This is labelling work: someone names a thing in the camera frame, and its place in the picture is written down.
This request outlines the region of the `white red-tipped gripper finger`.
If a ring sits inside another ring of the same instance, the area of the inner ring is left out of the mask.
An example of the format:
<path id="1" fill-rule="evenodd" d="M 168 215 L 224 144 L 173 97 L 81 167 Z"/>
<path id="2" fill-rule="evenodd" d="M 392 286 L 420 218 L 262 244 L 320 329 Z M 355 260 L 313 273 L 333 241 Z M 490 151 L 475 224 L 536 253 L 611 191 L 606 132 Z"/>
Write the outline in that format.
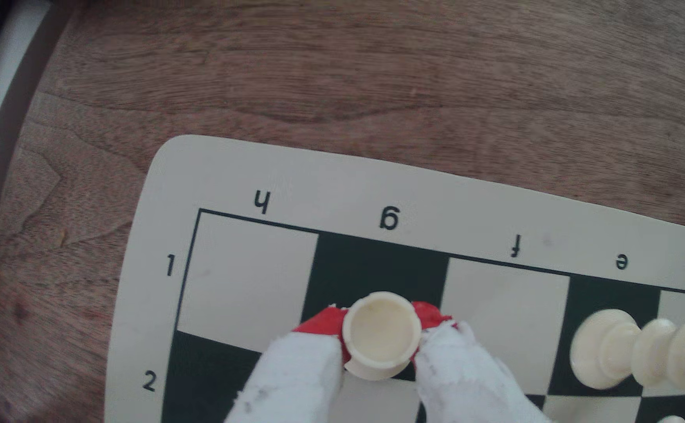
<path id="1" fill-rule="evenodd" d="M 237 393 L 226 422 L 328 422 L 350 355 L 347 309 L 330 305 L 273 340 Z"/>
<path id="2" fill-rule="evenodd" d="M 427 422 L 550 422 L 507 366 L 476 338 L 468 322 L 414 302 L 422 338 L 413 355 Z"/>

